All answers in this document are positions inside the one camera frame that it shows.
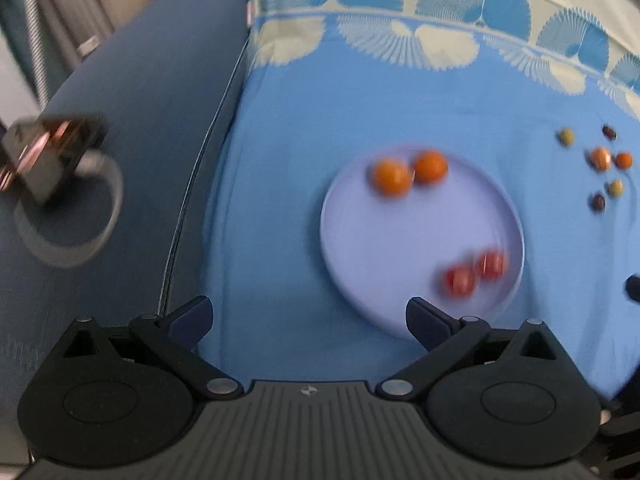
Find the dark red date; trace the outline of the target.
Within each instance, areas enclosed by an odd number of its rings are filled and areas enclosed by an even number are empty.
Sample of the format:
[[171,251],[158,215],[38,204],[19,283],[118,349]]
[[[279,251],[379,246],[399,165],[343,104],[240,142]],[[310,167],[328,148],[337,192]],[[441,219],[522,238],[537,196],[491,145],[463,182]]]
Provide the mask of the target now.
[[609,125],[604,125],[602,127],[602,133],[610,141],[614,141],[614,140],[617,139],[616,131],[612,127],[610,127]]
[[605,211],[606,198],[602,193],[594,193],[593,196],[590,197],[589,205],[595,214],[600,214]]

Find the lavender round plate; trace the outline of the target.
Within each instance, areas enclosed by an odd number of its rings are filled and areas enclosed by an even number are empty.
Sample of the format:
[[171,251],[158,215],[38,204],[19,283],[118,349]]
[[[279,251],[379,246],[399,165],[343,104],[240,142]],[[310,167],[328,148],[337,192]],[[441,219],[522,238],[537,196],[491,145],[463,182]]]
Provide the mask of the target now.
[[[454,318],[495,322],[520,287],[525,243],[510,197],[484,170],[446,156],[449,172],[402,197],[381,195],[371,171],[383,158],[411,164],[417,146],[394,146],[348,162],[326,191],[319,240],[326,268],[345,299],[384,332],[407,339],[406,305],[421,297]],[[473,295],[452,298],[445,272],[474,264],[488,250],[506,255],[502,278],[480,283]]]

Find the red fruit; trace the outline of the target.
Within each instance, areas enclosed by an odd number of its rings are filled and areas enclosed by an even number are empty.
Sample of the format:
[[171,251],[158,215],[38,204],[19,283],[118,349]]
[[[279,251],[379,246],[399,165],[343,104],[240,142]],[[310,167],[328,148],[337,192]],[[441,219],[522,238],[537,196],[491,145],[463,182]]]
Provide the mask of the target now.
[[484,281],[502,278],[509,269],[508,255],[502,250],[491,249],[480,254],[475,261],[475,270]]
[[442,291],[449,298],[465,299],[474,295],[477,289],[477,274],[469,263],[448,266],[442,272]]

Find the green olive fruit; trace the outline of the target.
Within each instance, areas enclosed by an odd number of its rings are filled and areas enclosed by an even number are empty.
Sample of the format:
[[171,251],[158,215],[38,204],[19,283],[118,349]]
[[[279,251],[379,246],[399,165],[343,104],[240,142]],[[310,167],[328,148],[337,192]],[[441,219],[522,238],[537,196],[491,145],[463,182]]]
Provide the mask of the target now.
[[562,128],[558,133],[559,142],[569,148],[575,142],[575,133],[571,128]]
[[608,191],[608,195],[614,198],[620,197],[623,195],[625,191],[624,182],[620,179],[615,179],[611,182],[608,182],[606,186],[606,190]]

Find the black smartphone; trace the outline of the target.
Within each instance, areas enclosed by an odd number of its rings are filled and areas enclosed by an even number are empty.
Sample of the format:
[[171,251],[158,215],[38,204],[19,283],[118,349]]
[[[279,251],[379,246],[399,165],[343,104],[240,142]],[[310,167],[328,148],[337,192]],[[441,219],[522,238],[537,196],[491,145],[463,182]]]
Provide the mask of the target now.
[[101,115],[47,115],[14,122],[1,135],[1,191],[25,191],[39,205],[58,192],[106,134]]

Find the grey curtain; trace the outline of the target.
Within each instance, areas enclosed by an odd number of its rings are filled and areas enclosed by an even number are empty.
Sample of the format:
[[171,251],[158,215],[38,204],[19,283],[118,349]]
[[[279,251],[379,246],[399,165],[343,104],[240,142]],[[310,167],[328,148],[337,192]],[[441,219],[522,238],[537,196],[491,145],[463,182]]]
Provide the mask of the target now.
[[[23,0],[36,97],[45,107],[58,70],[71,73],[114,32],[101,0]],[[52,62],[58,61],[56,70]]]

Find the small orange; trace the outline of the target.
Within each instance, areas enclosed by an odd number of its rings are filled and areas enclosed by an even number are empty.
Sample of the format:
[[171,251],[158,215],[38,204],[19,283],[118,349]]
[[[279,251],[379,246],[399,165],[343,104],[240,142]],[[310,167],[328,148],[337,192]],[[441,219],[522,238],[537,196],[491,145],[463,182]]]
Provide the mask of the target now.
[[440,151],[427,150],[416,155],[412,161],[414,180],[420,185],[431,185],[448,176],[448,160]]
[[628,152],[620,152],[614,157],[615,166],[620,170],[628,170],[634,166],[634,156]]

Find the blue cream patterned cloth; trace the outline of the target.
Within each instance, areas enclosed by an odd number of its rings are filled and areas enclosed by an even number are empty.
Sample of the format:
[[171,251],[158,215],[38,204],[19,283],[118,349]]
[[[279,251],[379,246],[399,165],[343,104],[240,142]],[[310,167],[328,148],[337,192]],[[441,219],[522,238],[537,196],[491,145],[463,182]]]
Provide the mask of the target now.
[[540,318],[612,398],[639,365],[639,0],[250,0],[198,352],[377,382],[406,305]]

